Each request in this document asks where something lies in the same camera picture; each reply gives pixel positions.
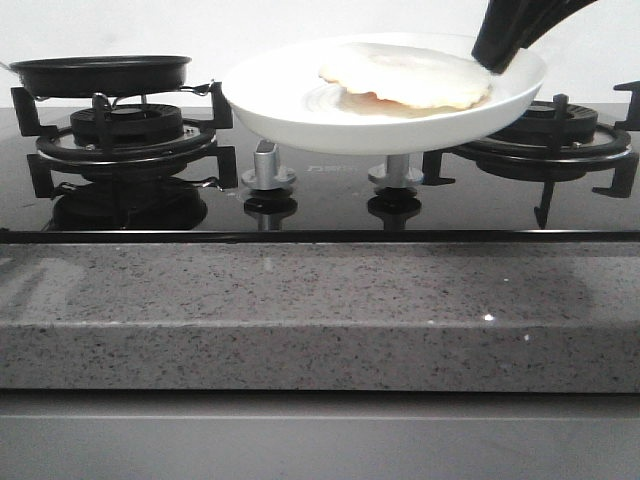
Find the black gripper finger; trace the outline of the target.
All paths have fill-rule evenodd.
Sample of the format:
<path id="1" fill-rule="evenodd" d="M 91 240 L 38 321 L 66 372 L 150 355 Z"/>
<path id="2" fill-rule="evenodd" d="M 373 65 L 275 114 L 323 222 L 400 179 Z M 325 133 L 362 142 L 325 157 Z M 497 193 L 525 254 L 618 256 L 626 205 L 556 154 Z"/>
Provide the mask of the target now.
<path id="1" fill-rule="evenodd" d="M 531 29 L 520 49 L 528 48 L 563 20 L 595 3 L 595 0 L 532 1 L 535 6 L 535 20 L 531 23 Z"/>
<path id="2" fill-rule="evenodd" d="M 491 0 L 472 57 L 491 73 L 503 73 L 523 46 L 534 20 L 533 1 Z"/>

